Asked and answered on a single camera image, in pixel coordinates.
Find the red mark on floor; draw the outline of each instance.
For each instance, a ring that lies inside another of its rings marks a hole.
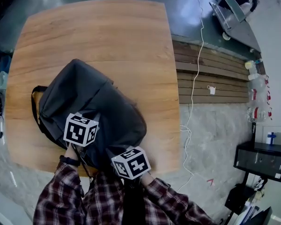
[[[207,182],[211,182],[210,183],[210,186],[213,184],[213,182],[214,182],[214,179],[212,178],[212,179],[209,179],[209,180],[207,180]]]

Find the metal cart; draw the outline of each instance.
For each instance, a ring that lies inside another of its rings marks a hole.
[[[245,20],[247,16],[255,10],[258,0],[253,0],[252,7],[246,14],[235,0],[225,0],[231,10],[219,6],[221,1],[222,0],[218,0],[216,3],[210,2],[209,4],[224,29],[223,38],[225,40],[233,38],[247,45],[250,48],[250,52],[254,50],[261,52],[254,33]]]

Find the wooden table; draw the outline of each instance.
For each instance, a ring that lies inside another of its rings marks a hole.
[[[74,58],[110,77],[137,103],[148,127],[141,146],[155,172],[178,169],[178,89],[167,15],[163,4],[140,0],[78,2],[28,18],[7,84],[5,116],[12,160],[55,171],[65,151],[39,130],[30,96],[35,86],[48,86]]]

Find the small white box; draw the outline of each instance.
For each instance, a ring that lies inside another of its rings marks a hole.
[[[151,170],[145,151],[135,147],[111,159],[120,177],[135,179]]]
[[[98,122],[70,113],[67,117],[64,140],[85,147],[97,134]]]

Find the backpack strap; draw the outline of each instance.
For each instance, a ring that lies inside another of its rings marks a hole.
[[[36,86],[33,90],[32,90],[32,93],[31,93],[31,108],[32,108],[32,114],[33,114],[33,117],[34,117],[34,120],[37,122],[37,125],[39,127],[39,129],[41,130],[41,132],[43,134],[46,135],[47,138],[50,139],[51,142],[57,144],[58,146],[60,146],[60,144],[58,143],[58,141],[56,141],[51,133],[48,131],[48,129],[45,127],[45,125],[42,123],[42,121],[37,117],[37,106],[36,106],[36,102],[33,98],[33,93],[35,92],[45,92],[46,89],[48,87],[45,87],[45,86]]]

